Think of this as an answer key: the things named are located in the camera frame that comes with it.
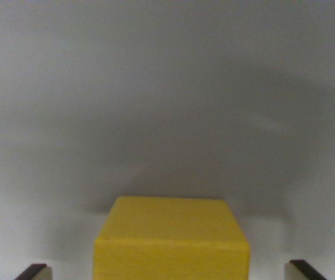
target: block top face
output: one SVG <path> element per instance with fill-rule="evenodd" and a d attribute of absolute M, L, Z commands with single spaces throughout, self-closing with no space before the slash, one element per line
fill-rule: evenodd
<path fill-rule="evenodd" d="M 106 241 L 229 243 L 248 248 L 227 204 L 216 199 L 120 197 L 97 238 Z"/>

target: white surface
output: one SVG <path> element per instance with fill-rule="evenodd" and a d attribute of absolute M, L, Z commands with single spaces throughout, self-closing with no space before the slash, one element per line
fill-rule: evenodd
<path fill-rule="evenodd" d="M 0 3 L 0 279 L 91 279 L 121 194 L 224 198 L 250 279 L 335 279 L 335 3 Z"/>

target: white backdrop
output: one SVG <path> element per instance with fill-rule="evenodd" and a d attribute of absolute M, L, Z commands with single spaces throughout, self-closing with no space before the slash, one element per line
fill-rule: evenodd
<path fill-rule="evenodd" d="M 250 279 L 335 279 L 335 3 L 0 2 L 0 279 L 91 279 L 119 195 L 228 201 Z"/>

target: wooden block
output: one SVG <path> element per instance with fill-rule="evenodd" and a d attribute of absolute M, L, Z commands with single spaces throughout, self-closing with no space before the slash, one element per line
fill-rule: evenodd
<path fill-rule="evenodd" d="M 120 197 L 95 241 L 93 280 L 247 280 L 249 257 L 221 200 Z"/>

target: yellow wooden block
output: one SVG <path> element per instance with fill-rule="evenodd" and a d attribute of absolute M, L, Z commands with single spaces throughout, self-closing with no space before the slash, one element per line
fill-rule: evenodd
<path fill-rule="evenodd" d="M 93 280 L 246 280 L 249 255 L 221 200 L 120 197 L 95 241 Z"/>

